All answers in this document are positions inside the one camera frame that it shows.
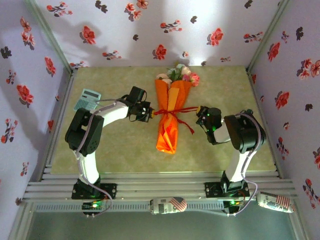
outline american flag label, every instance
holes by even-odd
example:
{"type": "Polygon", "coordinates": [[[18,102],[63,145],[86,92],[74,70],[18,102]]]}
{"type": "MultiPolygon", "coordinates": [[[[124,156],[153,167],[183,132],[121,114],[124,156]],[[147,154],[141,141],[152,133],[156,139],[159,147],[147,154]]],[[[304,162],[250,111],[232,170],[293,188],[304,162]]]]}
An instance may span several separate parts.
{"type": "Polygon", "coordinates": [[[293,213],[295,207],[290,198],[280,195],[274,195],[267,192],[259,192],[256,201],[260,207],[272,209],[279,212],[293,213]]]}
{"type": "Polygon", "coordinates": [[[157,198],[150,201],[152,214],[174,214],[184,212],[187,202],[182,197],[157,198]]]}

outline wire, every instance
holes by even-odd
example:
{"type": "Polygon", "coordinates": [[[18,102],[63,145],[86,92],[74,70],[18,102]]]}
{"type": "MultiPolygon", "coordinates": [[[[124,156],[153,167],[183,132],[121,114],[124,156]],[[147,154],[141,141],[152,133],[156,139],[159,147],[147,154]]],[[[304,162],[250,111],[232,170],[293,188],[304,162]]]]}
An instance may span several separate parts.
{"type": "Polygon", "coordinates": [[[83,138],[82,138],[82,141],[81,141],[81,143],[79,144],[79,147],[77,148],[77,150],[75,151],[75,156],[76,156],[76,159],[77,159],[77,162],[78,162],[78,168],[79,168],[80,176],[86,181],[86,183],[87,183],[90,187],[92,187],[92,188],[94,188],[94,189],[102,192],[105,196],[107,196],[107,197],[110,199],[110,205],[109,205],[109,207],[107,207],[105,210],[103,210],[103,211],[95,214],[95,215],[94,215],[95,217],[96,217],[96,216],[99,216],[99,215],[101,215],[101,214],[103,214],[103,213],[105,213],[106,211],[108,211],[108,210],[112,207],[113,200],[112,200],[112,197],[110,196],[110,194],[109,194],[107,191],[105,191],[105,190],[103,190],[103,189],[101,189],[101,188],[93,185],[93,184],[90,183],[89,180],[86,178],[86,176],[85,176],[85,174],[84,174],[84,172],[83,172],[83,170],[82,170],[82,167],[81,167],[81,162],[80,162],[80,150],[81,150],[81,148],[83,147],[83,145],[85,144],[85,141],[86,141],[86,139],[87,139],[87,137],[88,137],[89,130],[90,130],[91,123],[92,123],[92,120],[93,120],[94,116],[95,116],[96,114],[100,113],[101,111],[104,111],[104,110],[108,110],[108,109],[113,108],[116,104],[117,104],[117,101],[115,100],[115,101],[113,102],[113,104],[108,105],[108,106],[104,106],[104,107],[96,110],[96,111],[90,116],[90,119],[89,119],[89,122],[88,122],[88,125],[87,125],[87,128],[86,128],[86,131],[85,131],[84,136],[83,136],[83,138]]]}

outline white flower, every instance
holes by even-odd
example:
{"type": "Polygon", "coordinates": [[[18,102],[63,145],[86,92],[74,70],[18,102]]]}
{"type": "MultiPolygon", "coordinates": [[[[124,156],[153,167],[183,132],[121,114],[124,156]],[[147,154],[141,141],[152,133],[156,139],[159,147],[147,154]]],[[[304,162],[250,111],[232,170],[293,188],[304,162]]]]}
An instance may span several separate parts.
{"type": "Polygon", "coordinates": [[[160,78],[162,78],[162,79],[168,79],[168,76],[167,76],[167,74],[165,74],[165,73],[161,73],[161,74],[158,74],[155,78],[156,78],[156,79],[160,79],[160,78]]]}
{"type": "Polygon", "coordinates": [[[169,87],[170,87],[170,85],[171,85],[171,83],[172,83],[171,79],[169,79],[169,78],[163,78],[163,79],[161,79],[161,80],[164,81],[166,84],[168,84],[169,87]]]}
{"type": "Polygon", "coordinates": [[[191,74],[191,71],[190,71],[190,69],[188,68],[188,67],[186,67],[186,66],[184,66],[183,68],[182,68],[182,71],[181,71],[181,74],[182,75],[190,75],[191,74]]]}

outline orange wrapping paper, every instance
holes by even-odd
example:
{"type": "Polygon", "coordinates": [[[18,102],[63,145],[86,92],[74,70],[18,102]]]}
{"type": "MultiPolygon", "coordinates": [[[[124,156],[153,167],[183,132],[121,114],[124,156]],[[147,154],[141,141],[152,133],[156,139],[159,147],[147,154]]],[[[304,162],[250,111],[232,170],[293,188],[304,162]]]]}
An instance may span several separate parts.
{"type": "MultiPolygon", "coordinates": [[[[160,79],[155,80],[155,89],[160,110],[181,109],[188,97],[192,83],[189,81],[174,81],[168,89],[168,84],[160,79]]],[[[171,113],[165,113],[158,125],[156,149],[175,154],[178,140],[178,120],[171,113]]]]}

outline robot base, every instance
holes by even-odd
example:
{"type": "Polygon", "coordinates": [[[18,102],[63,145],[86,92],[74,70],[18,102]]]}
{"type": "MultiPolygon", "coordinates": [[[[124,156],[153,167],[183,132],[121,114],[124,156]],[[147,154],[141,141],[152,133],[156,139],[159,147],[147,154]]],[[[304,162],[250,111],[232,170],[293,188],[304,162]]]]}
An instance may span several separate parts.
{"type": "MultiPolygon", "coordinates": [[[[115,183],[100,183],[99,179],[94,183],[98,188],[105,190],[112,199],[116,198],[117,194],[117,184],[115,183]]],[[[73,191],[71,199],[73,200],[101,200],[104,199],[105,195],[96,190],[95,188],[85,184],[80,179],[77,180],[76,184],[73,185],[73,191]]]]}

